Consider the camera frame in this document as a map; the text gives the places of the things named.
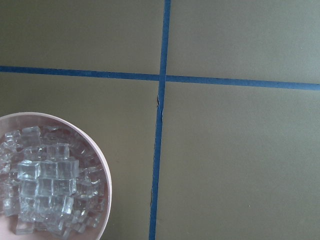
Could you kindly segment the pink bowl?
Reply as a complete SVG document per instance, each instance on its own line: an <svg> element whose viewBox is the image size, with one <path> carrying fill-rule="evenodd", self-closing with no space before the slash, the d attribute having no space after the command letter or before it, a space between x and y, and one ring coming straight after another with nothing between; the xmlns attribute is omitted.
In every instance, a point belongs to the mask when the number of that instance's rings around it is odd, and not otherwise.
<svg viewBox="0 0 320 240"><path fill-rule="evenodd" d="M106 226L110 218L110 212L112 207L112 178L110 173L110 168L108 166L107 160L102 153L96 142L83 130L73 125L72 123L59 118L54 115L41 113L41 112L17 112L9 115L2 116L0 118L0 136L3 137L5 133L22 129L25 127L32 126L43 126L43 125L53 125L53 126L63 126L71 129L72 132L80 134L84 140L90 145L90 147L97 154L102 167L104 169L104 175L106 177L106 184L104 189L104 197L106 200L106 206L102 211L100 222L97 227L89 227L84 233L71 232L69 235L70 240L99 240L101 239ZM26 235L16 235L11 227L17 223L17 218L14 216L0 217L0 238L2 240L55 240L56 237L52 236L48 232L35 232L33 234Z"/></svg>

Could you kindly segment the pile of ice cubes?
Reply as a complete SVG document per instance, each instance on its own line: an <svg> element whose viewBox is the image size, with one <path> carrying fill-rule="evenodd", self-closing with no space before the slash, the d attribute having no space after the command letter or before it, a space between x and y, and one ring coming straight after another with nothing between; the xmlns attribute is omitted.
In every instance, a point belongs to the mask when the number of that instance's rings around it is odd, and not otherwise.
<svg viewBox="0 0 320 240"><path fill-rule="evenodd" d="M106 177L85 139L64 126L15 129L0 144L0 212L15 233L49 232L66 240L98 226Z"/></svg>

